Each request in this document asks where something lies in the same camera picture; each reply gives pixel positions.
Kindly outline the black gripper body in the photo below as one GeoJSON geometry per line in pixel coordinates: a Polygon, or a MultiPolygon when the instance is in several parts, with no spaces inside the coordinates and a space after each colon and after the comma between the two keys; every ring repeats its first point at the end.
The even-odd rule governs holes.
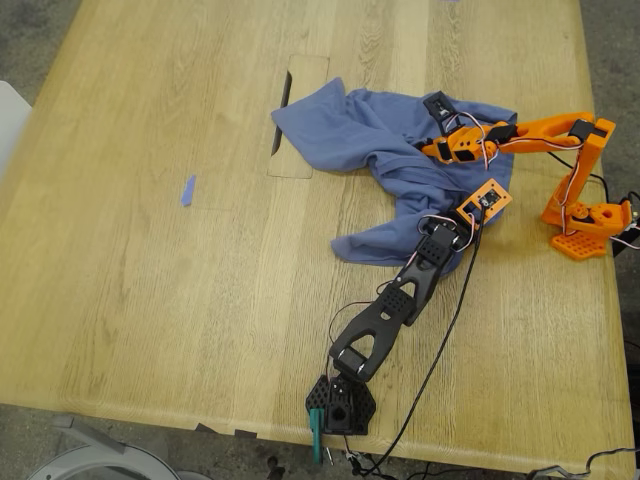
{"type": "Polygon", "coordinates": [[[473,237],[471,225],[457,215],[426,215],[424,217],[424,252],[441,253],[447,249],[462,251],[473,237]]]}

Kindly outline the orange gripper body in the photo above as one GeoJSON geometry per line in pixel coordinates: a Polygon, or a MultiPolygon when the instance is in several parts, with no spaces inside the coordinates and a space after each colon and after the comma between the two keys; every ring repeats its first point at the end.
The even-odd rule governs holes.
{"type": "Polygon", "coordinates": [[[486,149],[483,127],[459,127],[439,139],[439,157],[445,164],[483,160],[486,149]]]}

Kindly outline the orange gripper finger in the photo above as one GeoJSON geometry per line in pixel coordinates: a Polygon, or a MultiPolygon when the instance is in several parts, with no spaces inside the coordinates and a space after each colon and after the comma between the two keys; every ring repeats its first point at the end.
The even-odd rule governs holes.
{"type": "Polygon", "coordinates": [[[428,138],[424,142],[420,143],[419,150],[424,155],[432,157],[441,163],[450,163],[450,148],[446,140],[438,141],[428,138]]]}

